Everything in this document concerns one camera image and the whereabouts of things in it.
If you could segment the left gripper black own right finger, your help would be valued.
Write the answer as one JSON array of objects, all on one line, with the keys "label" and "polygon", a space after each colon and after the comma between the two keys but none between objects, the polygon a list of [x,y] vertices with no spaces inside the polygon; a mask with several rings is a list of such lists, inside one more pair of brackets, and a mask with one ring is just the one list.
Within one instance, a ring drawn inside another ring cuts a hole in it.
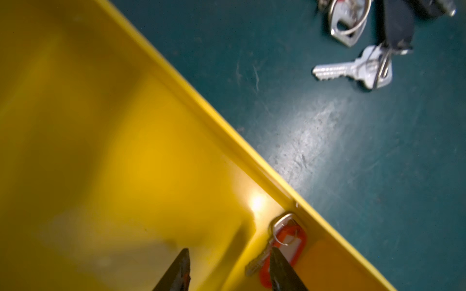
[{"label": "left gripper black own right finger", "polygon": [[270,256],[269,274],[274,291],[307,291],[281,251],[273,247]]}]

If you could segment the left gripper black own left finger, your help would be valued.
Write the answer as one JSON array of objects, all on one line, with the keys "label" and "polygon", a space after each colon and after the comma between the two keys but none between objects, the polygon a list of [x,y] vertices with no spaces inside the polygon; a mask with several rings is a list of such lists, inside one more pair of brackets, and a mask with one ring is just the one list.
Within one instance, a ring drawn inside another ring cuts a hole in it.
[{"label": "left gripper black own left finger", "polygon": [[153,291],[188,291],[191,282],[189,249],[180,251]]}]

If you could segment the yellow bottom drawer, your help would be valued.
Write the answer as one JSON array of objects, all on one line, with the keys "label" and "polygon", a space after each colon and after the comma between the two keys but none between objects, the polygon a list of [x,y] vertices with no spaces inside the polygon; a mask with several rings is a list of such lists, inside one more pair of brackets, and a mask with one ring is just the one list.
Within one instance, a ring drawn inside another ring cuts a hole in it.
[{"label": "yellow bottom drawer", "polygon": [[110,2],[1,2],[2,290],[265,291],[286,212],[307,289],[393,289]]}]

